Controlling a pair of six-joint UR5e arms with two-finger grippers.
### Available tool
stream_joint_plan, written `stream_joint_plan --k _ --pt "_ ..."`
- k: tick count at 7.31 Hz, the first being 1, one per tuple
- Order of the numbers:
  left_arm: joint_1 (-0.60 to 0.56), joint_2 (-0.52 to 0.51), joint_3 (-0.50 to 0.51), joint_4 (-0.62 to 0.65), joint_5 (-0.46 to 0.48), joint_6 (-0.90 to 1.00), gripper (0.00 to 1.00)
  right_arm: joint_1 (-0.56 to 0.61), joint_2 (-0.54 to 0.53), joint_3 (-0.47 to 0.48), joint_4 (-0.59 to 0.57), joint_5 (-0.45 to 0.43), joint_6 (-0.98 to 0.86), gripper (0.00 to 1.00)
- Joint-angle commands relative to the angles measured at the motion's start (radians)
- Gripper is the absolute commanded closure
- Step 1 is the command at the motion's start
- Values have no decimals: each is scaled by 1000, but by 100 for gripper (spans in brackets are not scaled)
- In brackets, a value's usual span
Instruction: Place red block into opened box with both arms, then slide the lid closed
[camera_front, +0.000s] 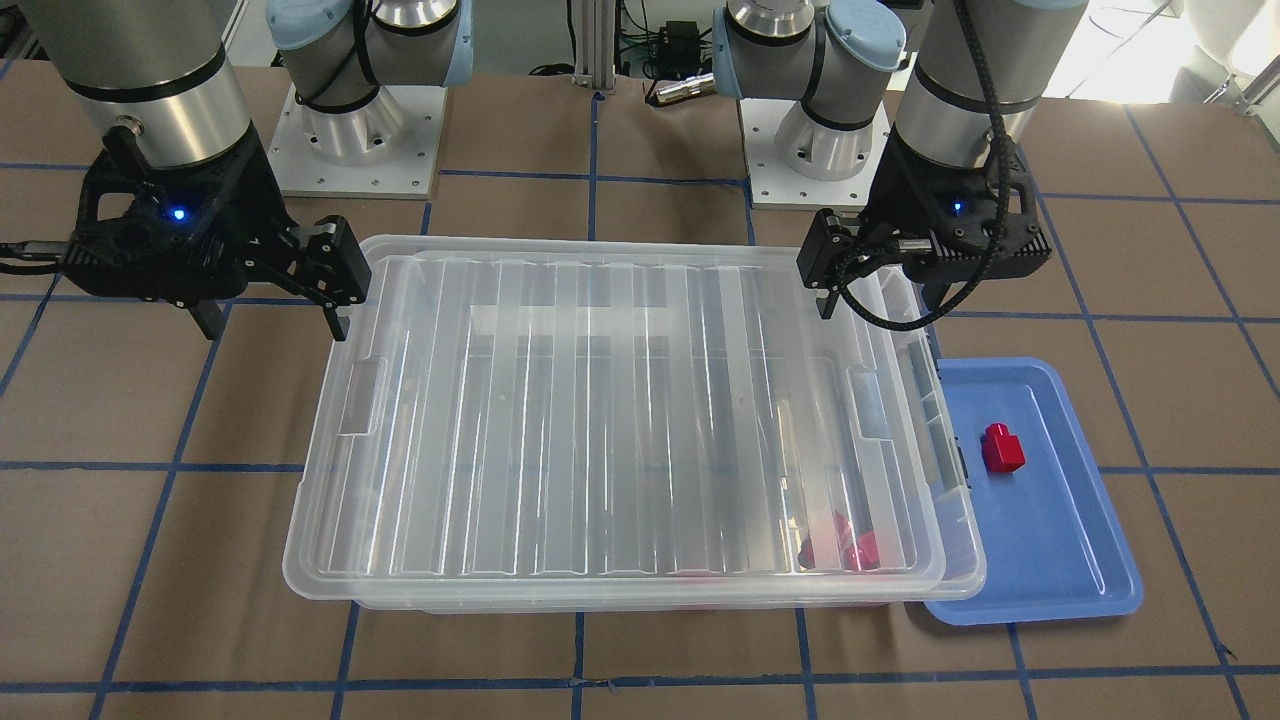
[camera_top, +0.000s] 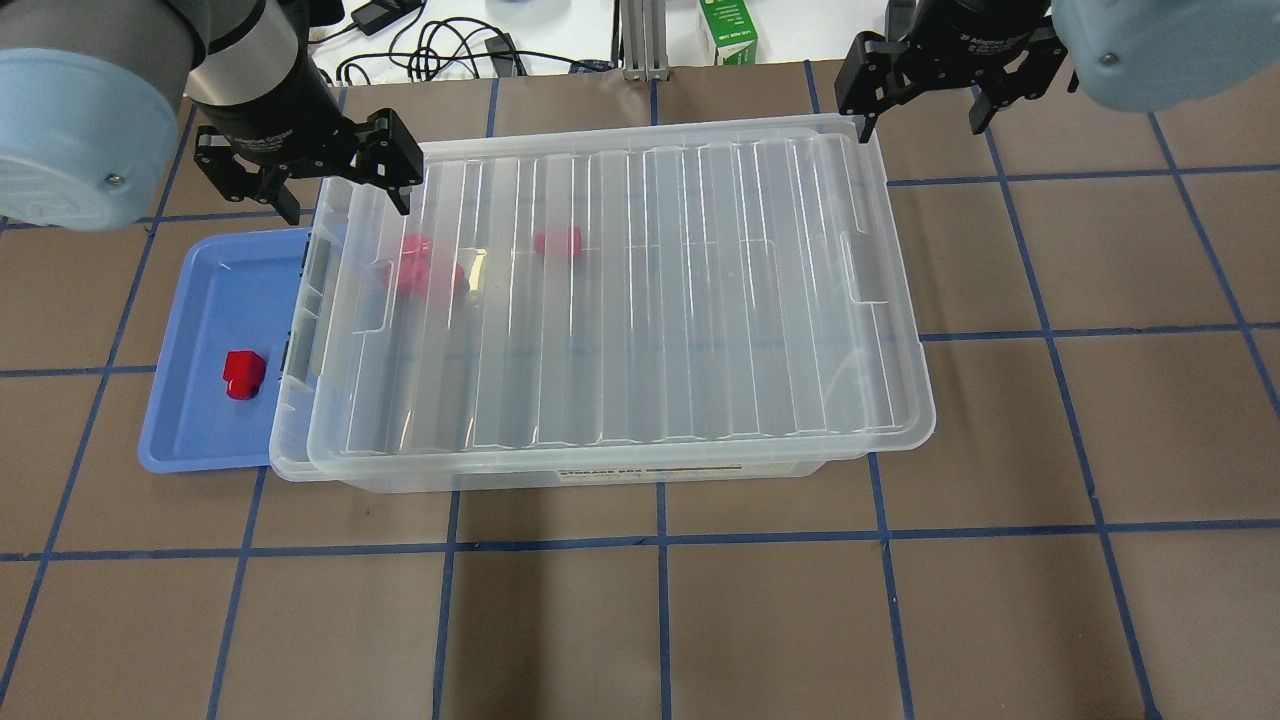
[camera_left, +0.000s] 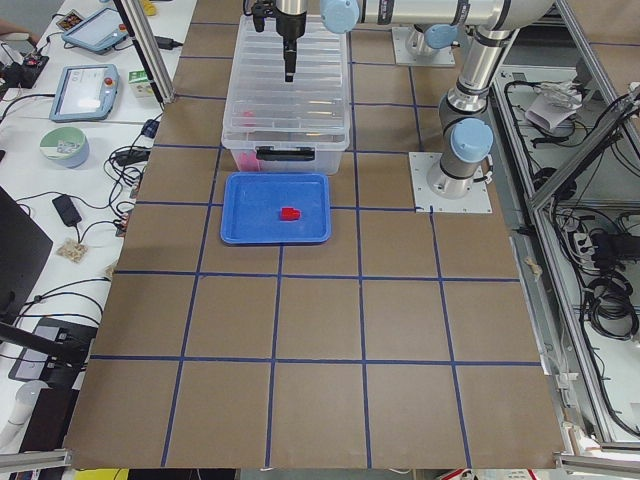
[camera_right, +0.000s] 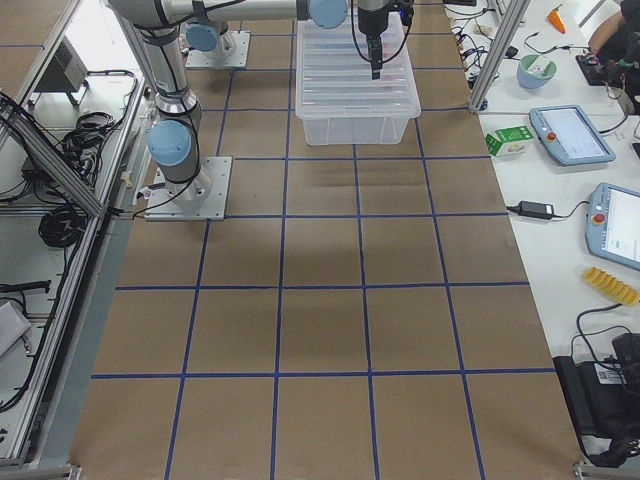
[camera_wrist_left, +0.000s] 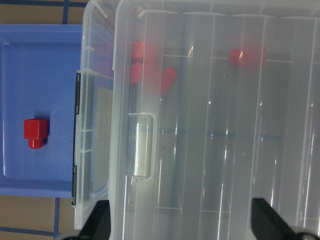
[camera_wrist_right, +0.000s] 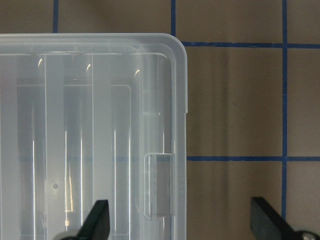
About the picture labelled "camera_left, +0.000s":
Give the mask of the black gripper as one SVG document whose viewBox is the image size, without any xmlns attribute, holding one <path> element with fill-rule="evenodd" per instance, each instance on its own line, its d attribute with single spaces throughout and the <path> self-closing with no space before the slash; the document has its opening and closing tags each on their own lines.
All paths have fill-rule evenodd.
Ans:
<svg viewBox="0 0 640 480">
<path fill-rule="evenodd" d="M 275 1 L 276 31 L 284 40 L 285 81 L 292 82 L 296 73 L 296 41 L 305 33 L 307 0 Z"/>
</svg>

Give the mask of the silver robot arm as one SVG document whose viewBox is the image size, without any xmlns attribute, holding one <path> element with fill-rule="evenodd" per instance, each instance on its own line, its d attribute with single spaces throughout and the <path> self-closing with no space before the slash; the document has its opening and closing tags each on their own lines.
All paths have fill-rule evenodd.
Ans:
<svg viewBox="0 0 640 480">
<path fill-rule="evenodd" d="M 324 27 L 346 34 L 361 23 L 390 25 L 469 25 L 473 38 L 456 84 L 442 98 L 439 116 L 445 147 L 427 174 L 436 195 L 466 196 L 477 168 L 493 145 L 490 127 L 478 118 L 487 105 L 489 87 L 518 31 L 540 19 L 550 1 L 321 1 Z"/>
</svg>

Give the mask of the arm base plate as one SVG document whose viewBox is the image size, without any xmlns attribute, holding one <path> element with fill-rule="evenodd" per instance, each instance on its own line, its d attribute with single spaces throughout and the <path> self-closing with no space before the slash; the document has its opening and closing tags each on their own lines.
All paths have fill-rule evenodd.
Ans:
<svg viewBox="0 0 640 480">
<path fill-rule="evenodd" d="M 395 63 L 404 66 L 452 68 L 458 28 L 449 24 L 392 28 Z"/>
<path fill-rule="evenodd" d="M 480 164 L 471 178 L 447 176 L 440 165 L 439 152 L 410 152 L 410 174 L 414 208 L 422 213 L 491 214 L 485 179 Z"/>
</svg>

